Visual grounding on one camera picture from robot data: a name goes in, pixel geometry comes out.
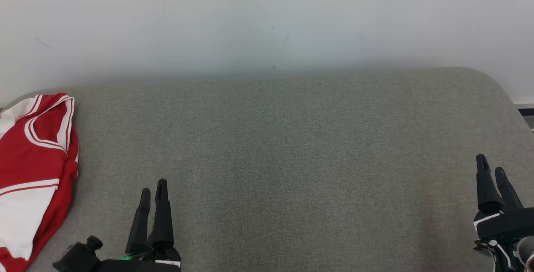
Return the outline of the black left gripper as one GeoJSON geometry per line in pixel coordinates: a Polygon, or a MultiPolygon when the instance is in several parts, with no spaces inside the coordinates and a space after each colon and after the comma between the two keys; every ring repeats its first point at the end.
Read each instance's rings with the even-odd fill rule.
{"type": "Polygon", "coordinates": [[[174,248],[171,205],[166,179],[159,179],[158,181],[153,228],[148,236],[150,197],[149,188],[144,188],[126,243],[125,253],[130,255],[118,260],[102,260],[97,265],[97,272],[181,271],[181,256],[174,248]]]}

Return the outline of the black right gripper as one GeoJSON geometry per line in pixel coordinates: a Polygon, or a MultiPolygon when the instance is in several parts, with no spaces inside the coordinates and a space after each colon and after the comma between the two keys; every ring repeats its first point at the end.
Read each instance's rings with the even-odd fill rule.
{"type": "Polygon", "coordinates": [[[484,154],[476,156],[477,205],[483,214],[491,216],[474,221],[475,231],[481,240],[513,240],[534,235],[534,208],[524,208],[504,169],[494,171],[497,192],[491,168],[484,154]],[[505,207],[509,212],[499,214],[505,207]]]}

